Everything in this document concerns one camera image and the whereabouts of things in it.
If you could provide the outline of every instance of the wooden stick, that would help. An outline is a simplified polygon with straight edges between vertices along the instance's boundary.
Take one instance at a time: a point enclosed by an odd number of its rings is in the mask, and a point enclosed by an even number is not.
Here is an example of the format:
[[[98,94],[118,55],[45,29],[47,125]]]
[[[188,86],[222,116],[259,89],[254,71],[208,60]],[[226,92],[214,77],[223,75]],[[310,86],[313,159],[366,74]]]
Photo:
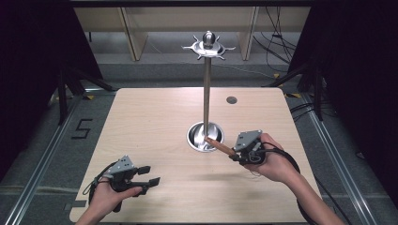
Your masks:
[[[213,147],[219,149],[220,151],[224,152],[228,156],[233,156],[235,155],[235,151],[232,148],[229,148],[223,143],[217,142],[209,137],[205,137],[205,141],[209,144],[211,144]]]

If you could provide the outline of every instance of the gray mechanical device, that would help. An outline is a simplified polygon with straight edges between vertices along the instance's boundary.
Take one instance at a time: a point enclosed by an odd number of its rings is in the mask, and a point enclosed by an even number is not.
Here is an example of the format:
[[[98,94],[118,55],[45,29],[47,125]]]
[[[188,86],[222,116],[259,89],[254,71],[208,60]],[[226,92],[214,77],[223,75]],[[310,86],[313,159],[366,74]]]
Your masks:
[[[111,163],[98,176],[96,176],[90,185],[84,190],[83,194],[87,194],[89,190],[88,203],[91,203],[97,185],[99,183],[106,182],[109,183],[112,189],[116,192],[122,192],[129,188],[141,187],[143,190],[133,197],[146,195],[146,192],[149,190],[149,188],[155,187],[159,184],[161,178],[154,178],[148,182],[131,182],[131,179],[135,174],[141,175],[149,172],[150,166],[137,168],[134,166],[128,156],[124,156],[118,161]],[[107,177],[109,181],[101,181],[101,177]],[[122,202],[120,202],[113,211],[116,213],[119,212],[121,205]]]

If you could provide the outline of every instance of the metal stand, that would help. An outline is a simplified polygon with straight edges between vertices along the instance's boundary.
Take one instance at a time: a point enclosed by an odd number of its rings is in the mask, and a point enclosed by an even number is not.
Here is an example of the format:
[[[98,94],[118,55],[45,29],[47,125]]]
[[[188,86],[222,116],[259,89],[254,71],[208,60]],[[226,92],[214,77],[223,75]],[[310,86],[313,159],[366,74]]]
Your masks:
[[[182,47],[183,49],[191,49],[201,57],[205,57],[205,76],[204,76],[204,116],[203,122],[194,124],[187,133],[187,140],[190,146],[200,152],[210,152],[216,150],[215,147],[205,142],[205,137],[213,140],[223,142],[223,131],[220,126],[208,122],[209,115],[209,101],[210,101],[210,77],[211,77],[211,58],[222,58],[222,55],[227,50],[234,50],[235,48],[224,48],[218,42],[220,37],[217,37],[207,31],[203,35],[203,41],[199,41],[195,36],[195,42],[190,47]]]

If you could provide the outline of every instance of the wooden tabletop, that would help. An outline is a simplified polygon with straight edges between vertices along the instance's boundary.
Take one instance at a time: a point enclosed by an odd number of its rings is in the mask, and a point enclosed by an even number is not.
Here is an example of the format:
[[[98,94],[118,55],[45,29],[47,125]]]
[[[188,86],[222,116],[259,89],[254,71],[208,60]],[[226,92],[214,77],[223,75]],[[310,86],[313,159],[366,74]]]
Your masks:
[[[226,101],[235,97],[236,104]],[[103,168],[128,155],[151,172],[134,181],[160,177],[146,195],[123,201],[119,213],[103,221],[133,223],[303,222],[288,187],[255,176],[225,153],[202,153],[187,141],[188,129],[203,121],[203,88],[121,89],[106,119],[76,201]],[[262,129],[296,160],[301,173],[316,183],[298,132],[279,88],[211,88],[209,121],[233,147],[242,131]],[[73,207],[76,221],[85,207]]]

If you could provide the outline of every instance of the vertical rod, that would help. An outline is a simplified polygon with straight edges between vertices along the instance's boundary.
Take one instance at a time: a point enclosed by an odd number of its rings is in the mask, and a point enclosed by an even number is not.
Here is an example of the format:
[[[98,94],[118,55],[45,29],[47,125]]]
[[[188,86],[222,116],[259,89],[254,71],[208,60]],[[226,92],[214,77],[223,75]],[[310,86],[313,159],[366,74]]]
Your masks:
[[[205,78],[204,78],[204,135],[208,134],[208,105],[210,101],[210,75],[211,75],[211,58],[205,57]]]

